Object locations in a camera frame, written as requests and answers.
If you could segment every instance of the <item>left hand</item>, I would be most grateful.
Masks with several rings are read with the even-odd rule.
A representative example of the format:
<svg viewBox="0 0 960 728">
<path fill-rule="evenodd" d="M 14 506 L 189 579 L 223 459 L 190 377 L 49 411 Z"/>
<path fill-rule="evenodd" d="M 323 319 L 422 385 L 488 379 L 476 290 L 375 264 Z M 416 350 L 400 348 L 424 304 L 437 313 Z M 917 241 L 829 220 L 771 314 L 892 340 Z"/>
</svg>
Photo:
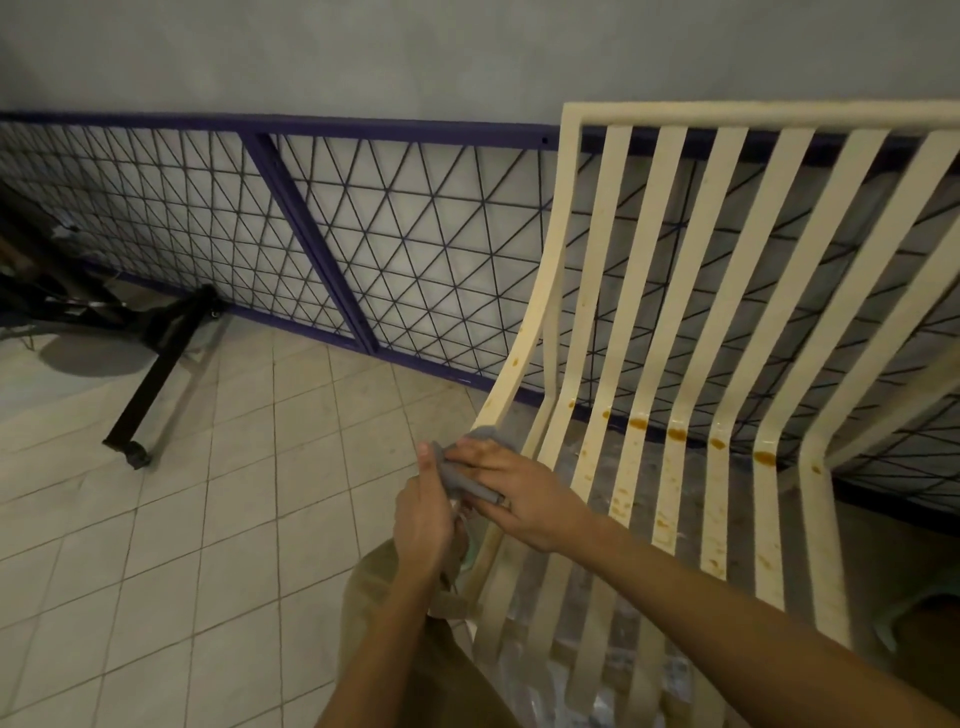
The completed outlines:
<svg viewBox="0 0 960 728">
<path fill-rule="evenodd" d="M 420 474 L 396 496 L 394 545 L 399 569 L 436 579 L 453 539 L 453 510 L 437 473 L 433 449 L 417 445 Z"/>
</svg>

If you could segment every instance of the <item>right hand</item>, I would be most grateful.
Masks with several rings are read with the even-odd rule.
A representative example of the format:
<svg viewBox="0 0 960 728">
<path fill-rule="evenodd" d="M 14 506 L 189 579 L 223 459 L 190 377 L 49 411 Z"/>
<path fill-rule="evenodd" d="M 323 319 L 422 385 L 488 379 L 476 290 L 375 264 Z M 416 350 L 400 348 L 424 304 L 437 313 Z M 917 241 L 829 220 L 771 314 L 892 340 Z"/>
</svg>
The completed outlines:
<svg viewBox="0 0 960 728">
<path fill-rule="evenodd" d="M 510 500 L 510 508 L 470 494 L 464 501 L 505 533 L 538 551 L 569 555 L 588 537 L 596 517 L 580 498 L 542 463 L 503 448 L 493 440 L 461 438 L 444 453 L 468 477 Z"/>
</svg>

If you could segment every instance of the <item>tile floor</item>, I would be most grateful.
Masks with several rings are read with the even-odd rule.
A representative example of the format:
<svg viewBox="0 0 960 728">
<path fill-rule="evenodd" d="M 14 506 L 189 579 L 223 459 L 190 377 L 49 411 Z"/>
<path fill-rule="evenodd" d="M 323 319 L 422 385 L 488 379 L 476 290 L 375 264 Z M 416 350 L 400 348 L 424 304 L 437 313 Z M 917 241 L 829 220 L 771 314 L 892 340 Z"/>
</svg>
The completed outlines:
<svg viewBox="0 0 960 728">
<path fill-rule="evenodd" d="M 242 319 L 207 329 L 137 434 L 146 470 L 100 445 L 140 375 L 0 423 L 0 728 L 312 726 L 415 439 L 467 431 L 485 397 Z"/>
</svg>

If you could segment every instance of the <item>chair frame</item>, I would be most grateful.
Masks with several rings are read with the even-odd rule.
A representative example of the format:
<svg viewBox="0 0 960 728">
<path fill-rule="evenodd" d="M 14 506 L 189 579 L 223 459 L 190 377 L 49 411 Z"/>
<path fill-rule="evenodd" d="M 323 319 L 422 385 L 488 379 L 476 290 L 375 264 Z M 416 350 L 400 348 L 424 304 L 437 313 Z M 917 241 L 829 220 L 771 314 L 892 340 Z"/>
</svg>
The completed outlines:
<svg viewBox="0 0 960 728">
<path fill-rule="evenodd" d="M 577 178 L 581 129 L 585 125 L 606 126 L 607 136 L 566 369 L 560 383 L 558 346 L 565 240 Z M 780 133 L 670 412 L 652 539 L 656 547 L 667 553 L 674 553 L 677 543 L 687 430 L 697 398 L 813 135 L 820 130 L 849 133 L 713 416 L 708 436 L 700 567 L 718 579 L 727 577 L 730 444 L 736 418 L 888 133 L 896 130 L 926 134 L 771 401 L 753 446 L 756 597 L 784 608 L 779 495 L 782 488 L 797 485 L 801 493 L 815 623 L 824 634 L 849 646 L 850 624 L 830 470 L 878 443 L 960 384 L 960 343 L 949 347 L 915 375 L 852 434 L 838 442 L 834 442 L 835 436 L 870 385 L 960 272 L 960 218 L 954 220 L 929 254 L 807 429 L 797 466 L 783 473 L 777 469 L 778 445 L 787 421 L 960 151 L 960 132 L 956 131 L 960 129 L 960 103 L 566 104 L 553 208 L 540 269 L 510 355 L 475 423 L 476 426 L 501 423 L 536 346 L 542 342 L 544 397 L 523 453 L 536 457 L 551 469 L 557 464 L 584 373 L 633 126 L 659 127 L 660 134 L 636 222 L 603 372 L 570 486 L 584 500 L 592 487 L 617 381 L 641 306 L 644 282 L 681 161 L 687 129 L 704 127 L 718 131 L 626 428 L 609 515 L 628 526 L 654 395 L 747 132 L 763 129 Z M 491 524 L 468 583 L 456 597 L 461 611 L 475 618 L 473 649 L 478 662 L 491 663 L 497 658 L 508 624 L 511 598 L 528 550 L 524 544 L 505 538 Z M 557 652 L 554 631 L 571 568 L 563 556 L 551 555 L 534 615 L 525 631 L 521 670 L 524 678 L 534 685 L 544 679 L 551 652 Z M 601 684 L 614 602 L 612 588 L 594 579 L 586 626 L 573 660 L 566 694 L 570 707 L 582 713 L 590 712 Z M 664 658 L 665 637 L 649 620 L 643 619 L 636 667 L 620 716 L 621 724 L 653 723 L 660 704 Z M 719 727 L 725 713 L 723 699 L 709 681 L 696 672 L 692 723 L 705 728 Z"/>
</svg>

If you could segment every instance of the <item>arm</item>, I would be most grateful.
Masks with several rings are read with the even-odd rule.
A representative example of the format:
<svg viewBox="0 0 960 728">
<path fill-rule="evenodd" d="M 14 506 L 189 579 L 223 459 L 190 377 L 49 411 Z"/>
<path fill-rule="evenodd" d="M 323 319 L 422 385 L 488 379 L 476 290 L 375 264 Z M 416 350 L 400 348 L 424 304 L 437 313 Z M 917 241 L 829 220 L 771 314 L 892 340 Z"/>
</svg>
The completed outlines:
<svg viewBox="0 0 960 728">
<path fill-rule="evenodd" d="M 317 728 L 392 728 L 453 538 L 449 501 L 433 452 L 417 448 L 420 475 L 396 497 L 394 542 L 399 565 L 387 598 L 337 684 Z"/>
<path fill-rule="evenodd" d="M 686 654 L 754 728 L 956 728 L 944 708 L 814 629 L 685 567 L 589 510 L 541 463 L 461 440 L 446 456 L 510 499 L 470 498 L 503 530 L 596 573 Z"/>
</svg>

